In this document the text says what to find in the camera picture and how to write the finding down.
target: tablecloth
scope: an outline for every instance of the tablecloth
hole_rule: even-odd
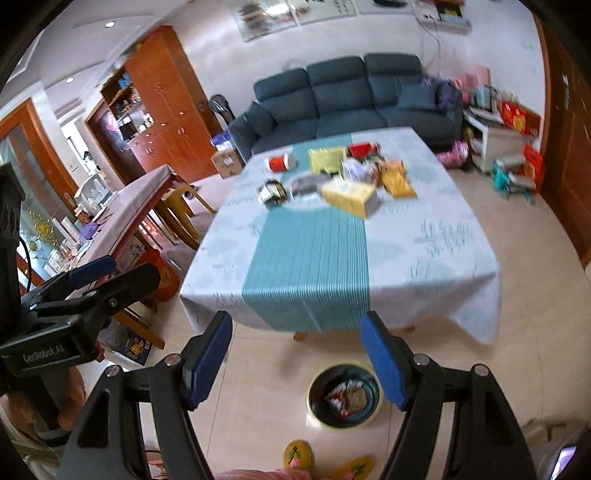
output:
[[[268,210],[256,198],[267,179],[284,184],[309,169],[310,148],[377,142],[400,159],[416,198],[378,190],[363,220],[314,194]],[[269,155],[289,152],[293,171],[273,174]],[[446,316],[493,343],[501,308],[500,267],[452,178],[409,128],[325,138],[252,157],[199,248],[180,291],[197,333],[217,310],[251,327],[356,329],[367,310],[387,327]]]

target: table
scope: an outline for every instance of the table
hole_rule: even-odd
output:
[[[256,189],[287,184],[309,167],[309,148],[377,142],[402,159],[417,198],[393,199],[363,220],[318,195],[267,210]],[[290,152],[294,171],[272,174],[270,154]],[[251,158],[207,232],[180,290],[197,333],[226,310],[241,324],[284,331],[356,329],[375,310],[390,329],[434,315],[494,343],[499,264],[452,178],[410,128],[357,132]]]
[[[168,165],[163,165],[118,191],[113,201],[98,219],[99,223],[102,219],[105,219],[105,223],[95,233],[92,244],[71,267],[80,267],[105,255],[111,255],[115,260],[118,260],[125,249],[129,247],[139,225],[152,209],[156,209],[158,212],[165,211],[165,214],[167,213],[172,217],[168,209],[159,209],[158,207],[162,204],[162,196],[173,186],[173,180],[183,183],[183,180]],[[180,227],[180,230],[182,231],[181,233],[185,233],[182,227]],[[187,233],[185,233],[185,236],[195,243],[196,249],[196,242]],[[70,298],[80,297],[85,291],[88,291],[97,284],[95,282],[80,290],[76,290],[71,294]],[[164,341],[162,339],[155,336],[124,312],[118,312],[114,316],[117,321],[127,325],[133,331],[153,343],[157,348],[164,348]]]

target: wall decoration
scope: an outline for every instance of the wall decoration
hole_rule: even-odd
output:
[[[225,0],[225,4],[245,42],[296,26],[285,0]]]
[[[413,0],[355,0],[359,13],[366,14],[412,14]]]
[[[289,0],[301,24],[357,15],[352,0]]]

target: dark blue sofa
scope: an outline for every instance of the dark blue sofa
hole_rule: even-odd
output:
[[[371,53],[364,60],[341,57],[256,82],[258,104],[228,127],[242,158],[375,128],[411,127],[432,148],[460,138],[462,94],[447,82],[422,86],[418,57]]]

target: blue gripper pad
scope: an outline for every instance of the blue gripper pad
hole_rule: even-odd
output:
[[[404,411],[414,396],[413,358],[408,345],[390,334],[375,312],[361,318],[361,341],[388,401]]]
[[[68,286],[78,290],[99,278],[113,273],[117,269],[117,262],[113,257],[105,255],[93,262],[72,270],[68,276]]]
[[[191,338],[183,349],[183,382],[189,391],[191,410],[207,400],[231,339],[232,317],[217,312],[205,332]]]

